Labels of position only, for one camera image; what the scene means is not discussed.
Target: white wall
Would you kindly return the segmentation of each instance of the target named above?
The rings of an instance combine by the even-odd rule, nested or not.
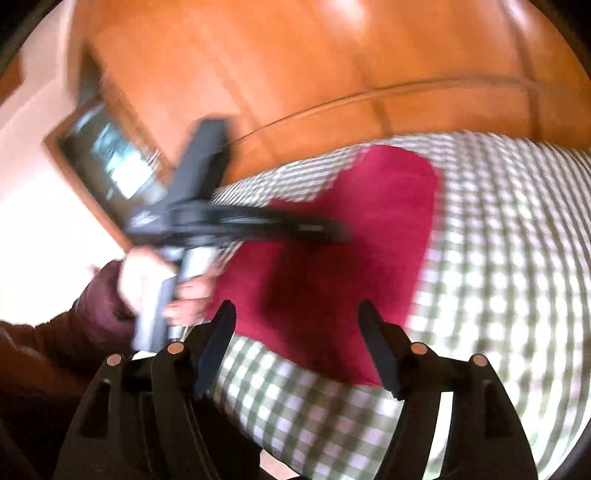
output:
[[[122,251],[61,177],[43,138],[75,107],[66,88],[74,0],[21,50],[24,82],[0,106],[0,319],[37,324],[67,310]]]

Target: black mount arm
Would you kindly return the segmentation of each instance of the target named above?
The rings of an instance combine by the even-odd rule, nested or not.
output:
[[[235,321],[226,301],[184,344],[148,359],[109,357],[76,411],[54,480],[81,472],[86,480],[233,480],[235,465],[237,478],[257,478],[260,448],[235,427],[222,429],[225,419],[210,404],[195,402],[213,383]],[[359,327],[384,387],[404,400],[376,480],[423,478],[445,391],[454,397],[439,480],[537,479],[519,418],[484,356],[439,357],[385,323],[369,301],[360,305]],[[241,447],[224,450],[237,438]]]

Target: red rug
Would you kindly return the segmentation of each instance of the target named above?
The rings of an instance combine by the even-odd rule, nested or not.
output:
[[[437,175],[423,157],[375,146],[312,202],[275,208],[339,220],[351,238],[244,244],[219,279],[210,316],[236,305],[236,332],[319,374],[380,385],[357,326],[370,299],[387,322],[404,325],[427,248]]]

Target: metal pin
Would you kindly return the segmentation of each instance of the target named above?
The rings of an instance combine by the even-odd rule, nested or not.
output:
[[[114,367],[115,365],[119,365],[122,360],[123,358],[120,354],[113,353],[113,355],[109,355],[109,358],[107,358],[107,365]]]
[[[424,343],[421,343],[421,342],[414,342],[410,346],[410,349],[411,349],[411,352],[416,355],[424,355],[425,353],[428,352],[427,345],[425,345]]]
[[[472,361],[479,367],[485,367],[488,365],[488,360],[486,359],[486,357],[479,353],[472,357]]]
[[[181,342],[173,342],[166,347],[166,350],[168,350],[168,353],[176,355],[184,350],[184,345]]]

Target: hand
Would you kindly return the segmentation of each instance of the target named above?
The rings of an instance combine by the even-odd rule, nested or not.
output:
[[[178,300],[164,309],[171,325],[195,325],[211,301],[217,277],[221,273],[214,262],[200,277],[177,286]],[[121,299],[135,313],[141,311],[144,296],[157,295],[160,284],[177,274],[176,265],[167,262],[151,247],[135,247],[125,257],[119,273],[118,291]]]

